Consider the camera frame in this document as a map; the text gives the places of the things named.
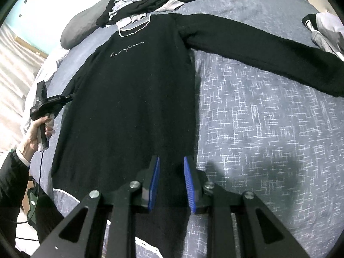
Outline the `left forearm black sleeve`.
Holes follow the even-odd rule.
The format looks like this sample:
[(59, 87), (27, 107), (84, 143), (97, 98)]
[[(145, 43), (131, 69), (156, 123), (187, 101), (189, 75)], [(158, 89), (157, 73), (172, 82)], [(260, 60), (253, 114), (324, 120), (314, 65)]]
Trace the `left forearm black sleeve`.
[(15, 246), (17, 217), (29, 180), (27, 164), (12, 150), (1, 166), (1, 232), (11, 246)]

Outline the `person's left hand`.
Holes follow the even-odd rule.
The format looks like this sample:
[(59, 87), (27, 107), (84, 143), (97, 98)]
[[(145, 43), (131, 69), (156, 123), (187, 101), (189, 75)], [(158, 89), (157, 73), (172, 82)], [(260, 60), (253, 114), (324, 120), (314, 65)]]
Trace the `person's left hand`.
[(52, 137), (54, 130), (54, 114), (47, 114), (32, 122), (22, 141), (16, 148), (19, 159), (28, 167), (35, 152), (38, 151), (38, 130), (44, 126), (45, 136), (47, 139)]

